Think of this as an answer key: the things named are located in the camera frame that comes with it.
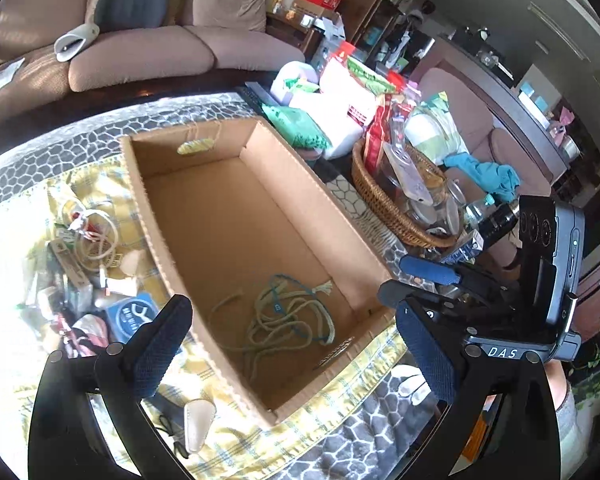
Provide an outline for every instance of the red snack bag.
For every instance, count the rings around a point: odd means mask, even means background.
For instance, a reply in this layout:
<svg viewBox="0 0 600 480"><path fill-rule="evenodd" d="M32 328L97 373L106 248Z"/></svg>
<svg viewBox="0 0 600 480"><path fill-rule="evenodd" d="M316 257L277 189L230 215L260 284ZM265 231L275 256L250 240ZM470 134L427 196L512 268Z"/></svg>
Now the red snack bag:
<svg viewBox="0 0 600 480"><path fill-rule="evenodd" d="M380 168L382 142L391 142L391 131L389 129L391 98L391 94L384 94L378 98L379 100L382 99L382 102L378 105L374 120L366 131L363 160L365 161L366 170L371 175L375 175Z"/></svg>

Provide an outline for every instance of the wooden floor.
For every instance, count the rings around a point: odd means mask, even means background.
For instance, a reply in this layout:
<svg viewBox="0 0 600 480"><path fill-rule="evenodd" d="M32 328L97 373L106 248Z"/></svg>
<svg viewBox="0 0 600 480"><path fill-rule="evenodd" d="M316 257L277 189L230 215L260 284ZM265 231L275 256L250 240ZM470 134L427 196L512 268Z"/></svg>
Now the wooden floor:
<svg viewBox="0 0 600 480"><path fill-rule="evenodd" d="M65 124L129 105L163 97L234 91L247 81L269 88L275 72L214 69L197 76L137 81L123 85L69 94L0 124L0 155Z"/></svg>

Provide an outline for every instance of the yellow plaid tablecloth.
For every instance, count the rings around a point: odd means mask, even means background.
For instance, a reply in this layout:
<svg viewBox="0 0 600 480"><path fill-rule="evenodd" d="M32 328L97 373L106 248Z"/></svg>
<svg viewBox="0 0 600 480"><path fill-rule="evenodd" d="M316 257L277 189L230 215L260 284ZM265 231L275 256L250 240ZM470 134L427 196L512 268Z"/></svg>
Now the yellow plaid tablecloth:
<svg viewBox="0 0 600 480"><path fill-rule="evenodd" d="M0 204L0 455L21 478L27 477L26 443L30 412L46 352L16 308L30 285L36 255L51 239L58 207L71 196L103 207L118 222L122 245L146 252L140 269L142 290L162 306L168 299L146 248L121 156L67 171ZM176 403L204 397L218 410L205 447L183 460L198 479L262 480L301 456L354 412L405 353L391 325L319 394L285 422L263 431L245 417L223 389L195 342L165 375L160 393ZM102 424L116 461L133 470L112 425Z"/></svg>

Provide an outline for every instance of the white glove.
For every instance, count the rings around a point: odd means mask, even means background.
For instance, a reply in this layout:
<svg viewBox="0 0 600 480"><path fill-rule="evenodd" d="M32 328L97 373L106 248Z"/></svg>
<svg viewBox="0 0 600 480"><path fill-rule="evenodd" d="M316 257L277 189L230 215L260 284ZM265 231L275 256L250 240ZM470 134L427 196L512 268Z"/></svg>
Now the white glove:
<svg viewBox="0 0 600 480"><path fill-rule="evenodd" d="M424 379L419 368L409 365L396 365L391 370L392 377L406 378L400 386L398 393L401 397L411 400L413 406L420 404L431 393L431 388Z"/></svg>

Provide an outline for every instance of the black bottle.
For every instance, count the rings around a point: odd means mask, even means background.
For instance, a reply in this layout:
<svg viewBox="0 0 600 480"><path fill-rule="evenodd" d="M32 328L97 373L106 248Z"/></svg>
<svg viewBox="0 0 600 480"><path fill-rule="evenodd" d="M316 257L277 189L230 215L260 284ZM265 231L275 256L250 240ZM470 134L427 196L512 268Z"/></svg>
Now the black bottle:
<svg viewBox="0 0 600 480"><path fill-rule="evenodd" d="M480 222L478 232L484 241L482 250L487 250L508 234L516 226L519 215L520 204L516 198L509 204L501 204L491 216Z"/></svg>

